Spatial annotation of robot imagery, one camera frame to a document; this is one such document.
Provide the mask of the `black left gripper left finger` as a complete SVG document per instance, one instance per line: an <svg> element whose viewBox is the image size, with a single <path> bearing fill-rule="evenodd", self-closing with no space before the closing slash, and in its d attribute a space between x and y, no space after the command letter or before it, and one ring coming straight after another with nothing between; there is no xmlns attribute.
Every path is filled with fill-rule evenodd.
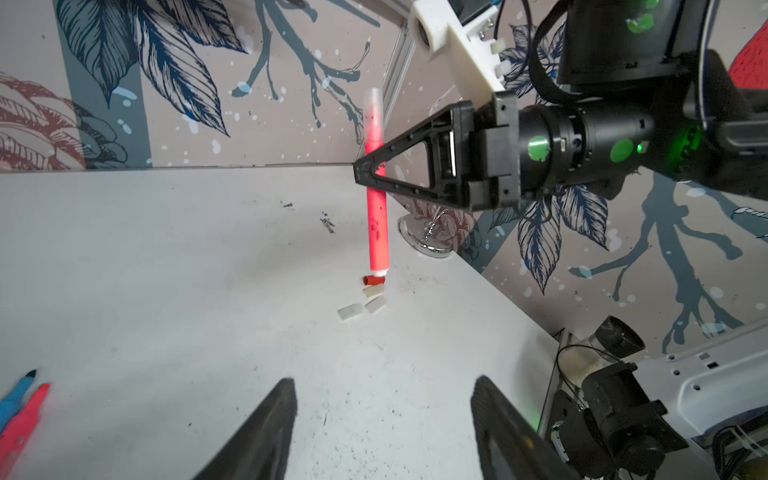
<svg viewBox="0 0 768 480"><path fill-rule="evenodd" d="M283 480L296 416L295 382L283 378L194 480Z"/></svg>

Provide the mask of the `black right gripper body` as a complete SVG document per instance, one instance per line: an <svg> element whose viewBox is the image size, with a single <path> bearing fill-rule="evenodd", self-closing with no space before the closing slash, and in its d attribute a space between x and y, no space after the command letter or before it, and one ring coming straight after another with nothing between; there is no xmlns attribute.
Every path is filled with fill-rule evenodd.
<svg viewBox="0 0 768 480"><path fill-rule="evenodd" d="M517 208L521 167L515 92L495 92L479 108L458 102L450 113L455 185L448 204L461 210Z"/></svg>

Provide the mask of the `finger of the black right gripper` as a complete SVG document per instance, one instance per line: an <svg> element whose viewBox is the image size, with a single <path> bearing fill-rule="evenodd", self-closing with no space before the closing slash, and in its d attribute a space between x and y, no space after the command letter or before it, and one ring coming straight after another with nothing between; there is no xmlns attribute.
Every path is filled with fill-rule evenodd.
<svg viewBox="0 0 768 480"><path fill-rule="evenodd" d="M381 165L423 144L430 179L458 180L464 173L462 142L469 138L473 129L472 104L469 101L451 104L355 161L354 177L356 180L373 180Z"/></svg>
<svg viewBox="0 0 768 480"><path fill-rule="evenodd" d="M468 210L470 204L465 195L465 181L458 178L440 179L433 186L419 186L405 181L381 176L370 169L353 168L355 183L373 190L401 195L454 209Z"/></svg>

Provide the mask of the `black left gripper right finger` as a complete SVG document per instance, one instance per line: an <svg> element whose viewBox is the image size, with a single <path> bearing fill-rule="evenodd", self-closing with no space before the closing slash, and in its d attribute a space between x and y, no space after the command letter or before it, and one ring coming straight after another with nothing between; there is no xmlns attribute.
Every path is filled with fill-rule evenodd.
<svg viewBox="0 0 768 480"><path fill-rule="evenodd" d="M578 477L488 377L476 379L470 406L483 479Z"/></svg>

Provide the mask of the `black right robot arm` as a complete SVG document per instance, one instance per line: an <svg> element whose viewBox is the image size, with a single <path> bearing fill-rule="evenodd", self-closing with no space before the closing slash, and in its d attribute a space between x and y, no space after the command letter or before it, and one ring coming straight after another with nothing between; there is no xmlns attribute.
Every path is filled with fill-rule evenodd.
<svg viewBox="0 0 768 480"><path fill-rule="evenodd" d="M409 27L446 56L462 101L354 164L359 185L467 211L518 207L571 185L614 198L645 167L767 196L767 94L736 86L707 46L713 1L560 1L505 88L493 1L416 1Z"/></svg>

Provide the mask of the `red pen cap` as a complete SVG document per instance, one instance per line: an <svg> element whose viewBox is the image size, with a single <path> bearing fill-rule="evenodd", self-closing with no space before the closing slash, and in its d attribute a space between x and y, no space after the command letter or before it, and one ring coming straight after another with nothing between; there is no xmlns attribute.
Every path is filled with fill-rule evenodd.
<svg viewBox="0 0 768 480"><path fill-rule="evenodd" d="M384 284L386 281L385 276L367 275L363 277L363 284L366 286L375 286Z"/></svg>

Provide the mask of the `white pen cap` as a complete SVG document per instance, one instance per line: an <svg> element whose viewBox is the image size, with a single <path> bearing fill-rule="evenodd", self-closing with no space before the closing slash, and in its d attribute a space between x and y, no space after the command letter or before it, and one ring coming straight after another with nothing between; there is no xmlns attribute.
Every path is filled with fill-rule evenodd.
<svg viewBox="0 0 768 480"><path fill-rule="evenodd" d="M371 301L369 301L365 305L365 308L370 314L374 315L379 311L381 311L386 306L386 303L387 303L386 297L384 295L379 295L373 298Z"/></svg>
<svg viewBox="0 0 768 480"><path fill-rule="evenodd" d="M362 304L355 303L339 309L338 315L342 321L348 321L361 316L364 311L365 309Z"/></svg>

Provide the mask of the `pink highlighter pen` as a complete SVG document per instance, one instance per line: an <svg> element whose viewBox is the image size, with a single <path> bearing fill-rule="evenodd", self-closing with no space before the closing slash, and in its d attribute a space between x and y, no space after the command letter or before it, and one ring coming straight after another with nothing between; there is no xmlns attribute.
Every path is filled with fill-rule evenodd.
<svg viewBox="0 0 768 480"><path fill-rule="evenodd" d="M42 384L1 434L1 480L6 480L39 422L50 384Z"/></svg>

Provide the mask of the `blue highlighter pen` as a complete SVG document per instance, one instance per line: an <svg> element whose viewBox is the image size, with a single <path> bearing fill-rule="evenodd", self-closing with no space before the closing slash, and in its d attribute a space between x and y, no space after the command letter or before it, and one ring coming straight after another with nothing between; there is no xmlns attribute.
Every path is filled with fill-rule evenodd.
<svg viewBox="0 0 768 480"><path fill-rule="evenodd" d="M37 370L33 369L23 376L0 402L0 431L3 432L11 419L21 410L27 390L33 384Z"/></svg>

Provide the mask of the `chrome glass holder stand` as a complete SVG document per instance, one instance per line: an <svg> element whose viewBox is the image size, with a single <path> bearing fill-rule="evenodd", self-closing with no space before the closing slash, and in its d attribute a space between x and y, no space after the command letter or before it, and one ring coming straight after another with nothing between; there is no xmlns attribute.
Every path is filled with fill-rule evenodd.
<svg viewBox="0 0 768 480"><path fill-rule="evenodd" d="M414 201L397 227L406 243L426 257L445 259L459 250L461 215L457 210Z"/></svg>

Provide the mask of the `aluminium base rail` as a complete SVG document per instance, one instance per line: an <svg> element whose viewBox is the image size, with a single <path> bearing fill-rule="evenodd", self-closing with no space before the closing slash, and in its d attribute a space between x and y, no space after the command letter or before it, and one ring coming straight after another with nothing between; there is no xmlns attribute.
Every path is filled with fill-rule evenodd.
<svg viewBox="0 0 768 480"><path fill-rule="evenodd" d="M690 449L719 479L767 455L767 322L630 361L640 337L609 317L560 337L539 434L582 479L657 478Z"/></svg>

